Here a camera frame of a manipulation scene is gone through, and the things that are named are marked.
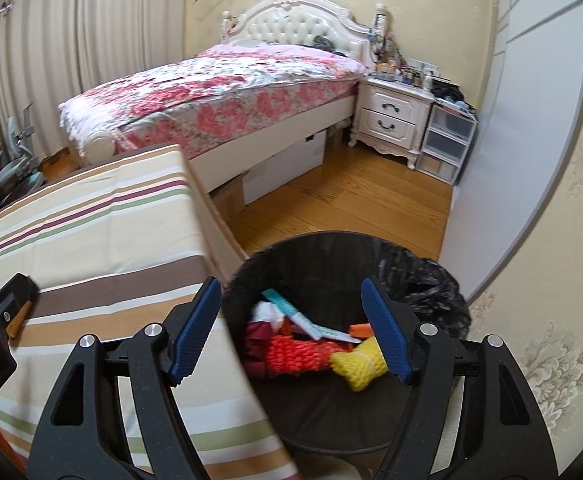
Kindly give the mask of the orange paper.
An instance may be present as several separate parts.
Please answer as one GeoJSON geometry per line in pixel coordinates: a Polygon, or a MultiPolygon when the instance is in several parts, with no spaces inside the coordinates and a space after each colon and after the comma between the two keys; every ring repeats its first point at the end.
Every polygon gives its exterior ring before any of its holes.
{"type": "Polygon", "coordinates": [[[369,323],[352,324],[349,326],[348,333],[351,337],[359,339],[367,339],[374,336],[374,330],[369,323]]]}

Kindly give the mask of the dark red ribbon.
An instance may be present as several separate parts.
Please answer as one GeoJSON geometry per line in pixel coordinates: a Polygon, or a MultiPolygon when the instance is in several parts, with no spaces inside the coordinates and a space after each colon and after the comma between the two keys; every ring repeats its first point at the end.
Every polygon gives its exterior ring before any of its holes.
{"type": "Polygon", "coordinates": [[[250,322],[247,325],[242,365],[248,376],[262,378],[266,375],[266,355],[270,337],[272,337],[270,323],[250,322]]]}

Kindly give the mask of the white green tube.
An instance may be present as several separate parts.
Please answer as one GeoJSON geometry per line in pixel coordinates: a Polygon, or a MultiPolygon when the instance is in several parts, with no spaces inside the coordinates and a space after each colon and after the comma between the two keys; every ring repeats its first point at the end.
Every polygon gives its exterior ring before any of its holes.
{"type": "Polygon", "coordinates": [[[301,333],[304,333],[313,340],[327,339],[330,341],[344,342],[345,344],[361,344],[359,338],[351,337],[349,334],[340,332],[340,330],[333,330],[332,328],[320,326],[313,322],[308,324],[291,321],[291,323],[293,323],[301,333]]]}

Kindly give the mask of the teal probiotic sachet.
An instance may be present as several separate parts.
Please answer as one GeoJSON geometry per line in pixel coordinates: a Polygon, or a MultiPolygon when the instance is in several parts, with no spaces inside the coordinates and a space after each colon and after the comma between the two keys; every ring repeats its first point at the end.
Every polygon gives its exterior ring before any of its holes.
{"type": "Polygon", "coordinates": [[[281,294],[278,294],[274,289],[267,289],[262,292],[262,296],[271,304],[282,312],[283,315],[286,315],[287,318],[290,318],[293,322],[301,322],[301,323],[308,323],[310,324],[311,321],[296,307],[293,307],[290,302],[285,299],[281,294]]]}

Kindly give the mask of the black trash bin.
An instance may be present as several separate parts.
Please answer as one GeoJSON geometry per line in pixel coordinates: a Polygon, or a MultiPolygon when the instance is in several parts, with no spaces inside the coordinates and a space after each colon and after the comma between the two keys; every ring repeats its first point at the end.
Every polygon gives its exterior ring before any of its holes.
{"type": "Polygon", "coordinates": [[[387,448],[410,389],[391,376],[362,307],[375,276],[389,297],[453,337],[471,323],[456,279],[372,235],[315,232],[251,256],[222,309],[241,364],[275,431],[297,450],[387,448]]]}

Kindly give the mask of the grey desk chair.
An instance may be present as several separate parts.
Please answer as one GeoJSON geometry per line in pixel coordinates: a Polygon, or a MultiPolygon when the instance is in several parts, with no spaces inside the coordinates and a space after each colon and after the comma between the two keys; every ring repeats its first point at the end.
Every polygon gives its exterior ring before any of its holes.
{"type": "Polygon", "coordinates": [[[8,162],[0,170],[0,192],[2,206],[20,200],[46,184],[44,174],[38,170],[40,161],[34,154],[32,136],[35,127],[31,119],[29,104],[23,110],[23,128],[17,125],[16,118],[9,116],[6,122],[6,132],[3,134],[4,148],[8,162]]]}

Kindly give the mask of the striped bed sheet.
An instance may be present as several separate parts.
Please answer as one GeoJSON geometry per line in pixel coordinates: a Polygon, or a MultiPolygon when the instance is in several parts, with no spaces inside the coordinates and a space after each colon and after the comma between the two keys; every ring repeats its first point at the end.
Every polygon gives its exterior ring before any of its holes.
{"type": "MultiPolygon", "coordinates": [[[[27,275],[41,296],[11,344],[0,445],[26,466],[44,404],[78,338],[134,335],[228,280],[242,255],[183,152],[163,145],[84,169],[0,211],[0,288],[27,275]]],[[[293,479],[298,469],[215,321],[194,373],[174,392],[214,479],[293,479]]]]}

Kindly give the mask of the yellow foam net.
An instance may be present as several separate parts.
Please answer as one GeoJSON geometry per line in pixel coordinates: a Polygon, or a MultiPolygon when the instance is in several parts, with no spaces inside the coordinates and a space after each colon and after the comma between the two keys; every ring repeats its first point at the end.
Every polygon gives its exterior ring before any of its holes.
{"type": "Polygon", "coordinates": [[[365,339],[350,352],[331,355],[331,369],[341,376],[354,392],[388,373],[388,365],[375,337],[365,339]]]}

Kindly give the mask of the red foam net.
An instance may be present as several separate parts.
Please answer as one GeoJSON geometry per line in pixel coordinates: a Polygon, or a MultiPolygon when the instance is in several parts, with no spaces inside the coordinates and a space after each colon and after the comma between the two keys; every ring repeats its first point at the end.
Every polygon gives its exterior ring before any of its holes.
{"type": "Polygon", "coordinates": [[[287,318],[279,328],[272,324],[272,337],[266,355],[265,377],[323,372],[331,367],[331,355],[335,352],[350,352],[353,344],[313,340],[299,330],[287,318]]]}

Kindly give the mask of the white wardrobe door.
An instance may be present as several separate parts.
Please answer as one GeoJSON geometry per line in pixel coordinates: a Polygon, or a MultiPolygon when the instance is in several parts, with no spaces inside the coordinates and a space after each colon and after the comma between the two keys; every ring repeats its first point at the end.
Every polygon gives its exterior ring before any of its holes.
{"type": "Polygon", "coordinates": [[[583,107],[583,0],[497,0],[478,136],[454,190],[439,261],[480,295],[537,221],[583,107]]]}

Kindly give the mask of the plastic drawer unit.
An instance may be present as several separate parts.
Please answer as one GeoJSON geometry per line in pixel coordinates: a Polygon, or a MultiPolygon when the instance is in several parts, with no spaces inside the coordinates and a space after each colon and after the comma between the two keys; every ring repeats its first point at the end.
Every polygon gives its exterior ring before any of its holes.
{"type": "Polygon", "coordinates": [[[436,100],[431,107],[416,169],[456,185],[477,132],[476,116],[466,107],[436,100]]]}

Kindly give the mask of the pink floral quilt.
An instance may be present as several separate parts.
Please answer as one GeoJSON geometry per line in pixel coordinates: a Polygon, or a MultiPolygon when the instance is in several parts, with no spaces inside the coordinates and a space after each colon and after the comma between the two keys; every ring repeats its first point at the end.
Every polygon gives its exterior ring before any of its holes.
{"type": "Polygon", "coordinates": [[[59,123],[89,164],[162,143],[195,158],[352,96],[367,72],[354,58],[311,47],[218,44],[74,96],[59,104],[59,123]]]}

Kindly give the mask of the white storage box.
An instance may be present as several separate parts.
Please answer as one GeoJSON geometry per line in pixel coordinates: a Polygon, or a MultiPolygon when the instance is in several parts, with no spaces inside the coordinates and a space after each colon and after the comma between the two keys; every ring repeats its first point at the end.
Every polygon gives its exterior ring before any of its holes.
{"type": "Polygon", "coordinates": [[[322,130],[291,145],[249,169],[242,177],[242,192],[246,205],[259,200],[321,166],[324,161],[326,131],[322,130]]]}

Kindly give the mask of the white nightstand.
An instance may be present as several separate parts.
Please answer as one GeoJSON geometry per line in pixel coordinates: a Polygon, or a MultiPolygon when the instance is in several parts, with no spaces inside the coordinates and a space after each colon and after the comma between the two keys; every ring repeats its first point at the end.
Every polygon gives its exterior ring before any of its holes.
{"type": "Polygon", "coordinates": [[[364,143],[381,155],[404,158],[415,170],[434,100],[430,91],[365,77],[357,91],[349,147],[364,143]]]}

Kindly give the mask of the white tufted bed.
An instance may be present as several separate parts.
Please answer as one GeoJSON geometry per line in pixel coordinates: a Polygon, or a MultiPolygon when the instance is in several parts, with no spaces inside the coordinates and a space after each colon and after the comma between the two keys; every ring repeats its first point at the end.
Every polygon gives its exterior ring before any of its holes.
{"type": "Polygon", "coordinates": [[[357,84],[387,34],[331,0],[263,0],[224,12],[221,41],[192,58],[113,79],[59,104],[84,166],[175,144],[207,190],[354,114],[357,84]]]}

